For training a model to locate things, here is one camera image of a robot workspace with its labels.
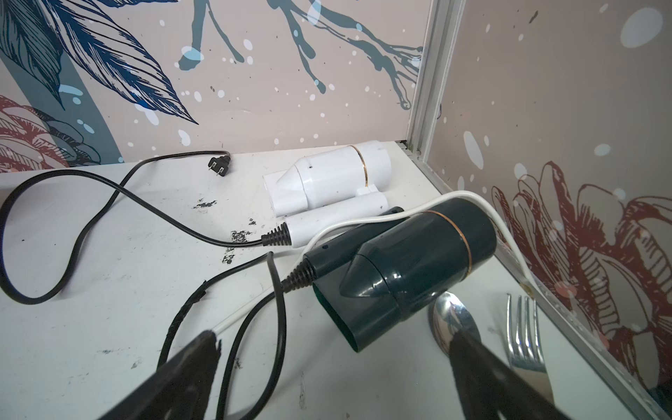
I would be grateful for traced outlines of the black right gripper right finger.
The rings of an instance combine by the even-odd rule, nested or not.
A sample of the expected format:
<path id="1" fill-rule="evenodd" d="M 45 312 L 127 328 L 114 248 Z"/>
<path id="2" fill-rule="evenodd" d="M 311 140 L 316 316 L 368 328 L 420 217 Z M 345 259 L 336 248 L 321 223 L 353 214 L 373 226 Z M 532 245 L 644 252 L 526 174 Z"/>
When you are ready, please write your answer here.
<path id="1" fill-rule="evenodd" d="M 449 359 L 466 419 L 565 419 L 471 334 L 459 331 Z"/>

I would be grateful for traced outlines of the white folding hair dryer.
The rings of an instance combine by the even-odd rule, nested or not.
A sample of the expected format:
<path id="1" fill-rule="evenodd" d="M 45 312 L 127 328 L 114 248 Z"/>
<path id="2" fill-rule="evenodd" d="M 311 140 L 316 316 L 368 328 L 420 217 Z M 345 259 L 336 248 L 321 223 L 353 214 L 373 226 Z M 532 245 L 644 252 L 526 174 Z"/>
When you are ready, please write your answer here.
<path id="1" fill-rule="evenodd" d="M 273 213 L 283 222 L 262 236 L 262 244 L 304 247 L 334 224 L 387 212 L 383 191 L 391 177 L 390 156 L 376 140 L 303 157 L 264 175 Z"/>

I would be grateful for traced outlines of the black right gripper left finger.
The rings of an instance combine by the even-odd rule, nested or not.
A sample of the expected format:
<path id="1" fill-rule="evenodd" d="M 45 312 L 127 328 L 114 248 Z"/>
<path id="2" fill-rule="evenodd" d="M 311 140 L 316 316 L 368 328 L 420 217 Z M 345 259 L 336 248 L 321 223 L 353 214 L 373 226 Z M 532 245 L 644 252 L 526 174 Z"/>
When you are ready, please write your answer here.
<path id="1" fill-rule="evenodd" d="M 203 419 L 221 357 L 215 334 L 202 332 L 104 419 Z"/>

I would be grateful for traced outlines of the dark green folding hair dryer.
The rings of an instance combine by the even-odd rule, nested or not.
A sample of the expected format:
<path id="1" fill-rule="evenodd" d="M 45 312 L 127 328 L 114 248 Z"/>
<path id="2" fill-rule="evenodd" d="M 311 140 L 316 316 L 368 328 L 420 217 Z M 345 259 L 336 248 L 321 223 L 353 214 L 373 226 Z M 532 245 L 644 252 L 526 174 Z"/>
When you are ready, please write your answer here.
<path id="1" fill-rule="evenodd" d="M 416 215 L 362 224 L 307 252 L 283 291 L 310 286 L 356 352 L 428 306 L 495 253 L 488 215 L 451 199 Z"/>

